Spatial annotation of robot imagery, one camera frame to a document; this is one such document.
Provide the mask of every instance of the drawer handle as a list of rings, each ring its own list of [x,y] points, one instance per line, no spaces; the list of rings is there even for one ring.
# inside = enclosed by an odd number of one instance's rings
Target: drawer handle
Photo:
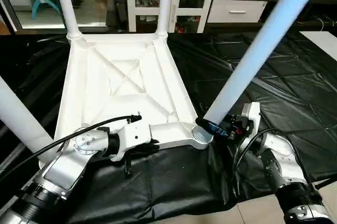
[[[230,14],[245,14],[247,11],[229,11]]]

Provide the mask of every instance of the black cable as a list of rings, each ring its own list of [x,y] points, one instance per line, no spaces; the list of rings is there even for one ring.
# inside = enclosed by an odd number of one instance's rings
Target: black cable
[[[42,149],[40,149],[39,151],[33,153],[30,157],[28,157],[27,159],[23,160],[21,163],[19,163],[17,166],[15,166],[13,169],[9,170],[8,172],[5,171],[5,175],[0,179],[0,182],[3,181],[8,175],[10,175],[13,171],[15,171],[16,169],[18,169],[19,167],[21,167],[23,164],[27,163],[28,161],[32,160],[33,158],[41,155],[42,153],[50,150],[51,148],[65,142],[65,141],[68,141],[76,136],[79,136],[85,132],[88,132],[92,129],[95,129],[97,127],[100,127],[100,126],[103,126],[105,124],[108,124],[108,123],[112,123],[114,121],[118,121],[118,120],[125,120],[125,119],[131,119],[131,120],[139,120],[141,119],[142,117],[140,115],[126,115],[126,116],[120,116],[120,117],[116,117],[116,118],[112,118],[112,119],[109,119],[109,120],[105,120],[105,121],[102,121],[100,123],[97,123],[97,124],[94,124],[90,127],[87,127],[85,129],[82,129],[78,132],[75,132],[71,135],[68,135],[66,137],[63,137],[62,139],[60,140],[57,140],[49,145],[47,145],[46,147],[43,147]]]
[[[244,143],[244,141],[246,141],[246,138],[252,133],[252,130],[254,129],[254,123],[253,123],[253,121],[249,120],[248,123],[249,123],[248,124],[249,129],[243,135],[242,140],[239,142],[238,148],[236,149],[236,152],[234,154],[232,170],[234,169],[234,164],[236,163],[237,157],[239,156],[240,147],[242,146],[242,144]]]
[[[241,155],[240,155],[238,161],[236,162],[236,164],[233,163],[233,167],[234,167],[234,168],[232,169],[232,179],[231,179],[232,184],[234,184],[235,173],[236,173],[236,171],[237,171],[237,169],[238,169],[238,167],[239,167],[239,165],[240,165],[240,163],[241,163],[241,160],[243,159],[243,157],[245,156],[245,154],[247,153],[247,151],[249,150],[249,148],[253,145],[253,143],[255,142],[255,140],[256,140],[258,137],[260,137],[261,135],[263,135],[264,133],[269,132],[269,131],[276,131],[277,133],[280,133],[280,135],[285,136],[285,133],[282,132],[282,131],[280,131],[280,130],[277,129],[277,128],[266,128],[266,129],[264,129],[264,130],[258,132],[258,133],[257,133],[251,140],[250,140],[250,142],[247,144],[247,146],[243,149],[243,151],[241,152]],[[311,180],[310,180],[310,178],[309,178],[309,174],[308,174],[308,172],[307,172],[307,170],[306,170],[306,168],[305,168],[305,166],[304,166],[304,164],[303,164],[303,161],[302,161],[302,159],[301,159],[301,157],[300,157],[300,154],[299,154],[299,152],[298,152],[296,146],[295,146],[295,145],[293,144],[293,142],[291,142],[289,139],[287,139],[287,140],[288,140],[288,142],[290,143],[290,145],[292,146],[292,148],[293,148],[293,150],[294,150],[295,156],[296,156],[296,158],[297,158],[297,160],[298,160],[298,162],[299,162],[299,165],[300,165],[300,167],[301,167],[301,169],[302,169],[302,171],[303,171],[303,175],[304,175],[305,180],[308,182],[308,185],[309,185],[310,189],[311,189],[312,191],[315,191],[314,186],[313,186],[313,184],[311,183]]]

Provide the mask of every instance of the floor tile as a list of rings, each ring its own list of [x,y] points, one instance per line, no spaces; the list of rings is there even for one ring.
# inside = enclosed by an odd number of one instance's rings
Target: floor tile
[[[337,182],[321,188],[320,194],[323,198],[323,203],[327,208],[332,219],[337,223]]]
[[[237,206],[224,212],[215,212],[208,215],[180,215],[177,217],[159,220],[155,224],[244,224]]]
[[[284,224],[283,212],[274,195],[239,203],[245,224]]]

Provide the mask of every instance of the white frame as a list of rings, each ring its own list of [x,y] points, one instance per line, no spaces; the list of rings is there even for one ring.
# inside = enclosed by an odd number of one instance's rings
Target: white frame
[[[168,32],[175,31],[177,16],[200,16],[197,33],[203,33],[207,16],[210,11],[212,0],[204,0],[202,8],[179,8],[180,0],[171,0],[170,21],[168,23]],[[136,7],[135,0],[127,0],[128,6],[128,30],[136,32],[136,16],[137,15],[158,15],[159,7]]]
[[[173,33],[175,30],[177,16],[200,16],[197,33],[203,33],[212,0],[204,0],[202,8],[179,8],[179,1],[172,0],[170,22],[168,23],[169,33]]]
[[[136,32],[137,15],[157,15],[159,16],[158,7],[136,7],[136,0],[127,0],[128,31]]]

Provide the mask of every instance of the white plastic part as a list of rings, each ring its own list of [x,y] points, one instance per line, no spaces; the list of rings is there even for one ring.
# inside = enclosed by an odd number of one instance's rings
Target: white plastic part
[[[307,2],[308,0],[279,0],[254,42],[207,111],[204,116],[206,120],[216,124],[222,121]],[[194,130],[193,135],[201,141],[211,141],[211,135],[200,127]]]
[[[242,117],[248,118],[248,120],[253,121],[253,130],[252,133],[246,138],[246,140],[242,143],[241,148],[244,149],[246,145],[250,142],[250,140],[257,134],[260,125],[260,103],[252,102],[244,104],[242,113]]]
[[[160,148],[194,141],[196,113],[166,37],[155,34],[83,35],[71,42],[55,139],[110,118],[142,115]],[[126,120],[108,124],[119,130]]]
[[[52,138],[22,104],[6,82],[0,77],[0,120],[27,146],[31,152],[53,142]],[[57,147],[38,158],[47,162],[55,157]]]
[[[67,38],[74,39],[81,37],[82,33],[78,29],[72,0],[60,0],[60,3],[67,27]]]
[[[171,0],[160,0],[158,25],[156,30],[157,36],[167,36],[169,28]]]

